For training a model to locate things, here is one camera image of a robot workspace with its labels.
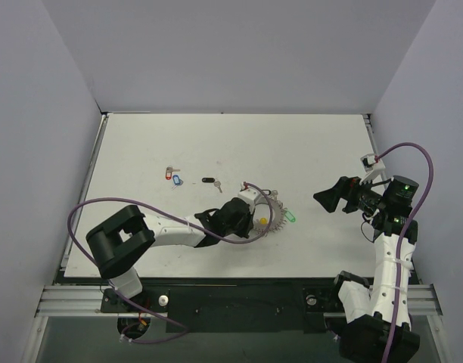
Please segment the metal keyring disc with rings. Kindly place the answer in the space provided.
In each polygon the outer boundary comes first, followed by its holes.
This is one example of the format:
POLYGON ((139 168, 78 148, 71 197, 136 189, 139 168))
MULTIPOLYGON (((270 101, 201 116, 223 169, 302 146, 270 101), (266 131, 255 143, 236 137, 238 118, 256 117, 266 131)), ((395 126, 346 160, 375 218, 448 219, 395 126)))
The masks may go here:
POLYGON ((268 233, 275 233, 280 231, 286 224, 284 213, 286 208, 284 204, 278 199, 277 190, 266 190, 267 198, 261 196, 256 203, 255 213, 253 217, 253 231, 257 234, 262 234, 266 227, 268 233), (260 225, 258 220, 262 217, 268 219, 267 225, 260 225))

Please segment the red tag key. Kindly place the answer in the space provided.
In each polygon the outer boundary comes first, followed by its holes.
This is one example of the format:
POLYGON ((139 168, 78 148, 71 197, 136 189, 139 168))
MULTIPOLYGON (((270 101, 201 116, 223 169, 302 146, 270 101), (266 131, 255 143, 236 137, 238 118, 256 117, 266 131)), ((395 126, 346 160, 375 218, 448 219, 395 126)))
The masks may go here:
POLYGON ((165 173, 165 179, 166 179, 166 180, 171 180, 171 179, 172 179, 172 176, 173 176, 175 173, 179 172, 179 171, 180 171, 180 169, 175 169, 175 168, 172 167, 172 166, 167 166, 167 167, 166 167, 166 173, 165 173))

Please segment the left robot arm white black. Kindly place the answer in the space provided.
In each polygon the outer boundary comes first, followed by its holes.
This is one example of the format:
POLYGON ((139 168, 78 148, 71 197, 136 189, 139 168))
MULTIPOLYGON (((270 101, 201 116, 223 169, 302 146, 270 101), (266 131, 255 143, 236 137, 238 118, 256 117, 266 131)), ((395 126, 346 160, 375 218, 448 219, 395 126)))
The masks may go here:
POLYGON ((219 209, 209 209, 179 223, 169 217, 146 216, 128 205, 85 236, 100 276, 116 288, 126 310, 139 310, 145 293, 134 268, 152 247, 211 247, 230 235, 247 238, 253 227, 255 205, 234 197, 219 209))

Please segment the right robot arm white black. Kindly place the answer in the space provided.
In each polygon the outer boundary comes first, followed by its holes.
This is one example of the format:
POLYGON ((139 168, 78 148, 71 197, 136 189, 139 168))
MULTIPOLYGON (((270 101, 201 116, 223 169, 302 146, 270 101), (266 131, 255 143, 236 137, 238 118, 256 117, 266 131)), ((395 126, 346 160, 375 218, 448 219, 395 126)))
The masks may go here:
POLYGON ((418 183, 395 175, 385 184, 379 194, 374 183, 343 176, 332 188, 313 195, 329 213, 345 200, 343 211, 361 211, 374 229, 373 282, 342 271, 327 292, 329 304, 345 312, 345 323, 332 324, 331 329, 339 337, 340 355, 352 362, 408 362, 420 347, 408 309, 418 239, 418 224, 408 218, 418 183))

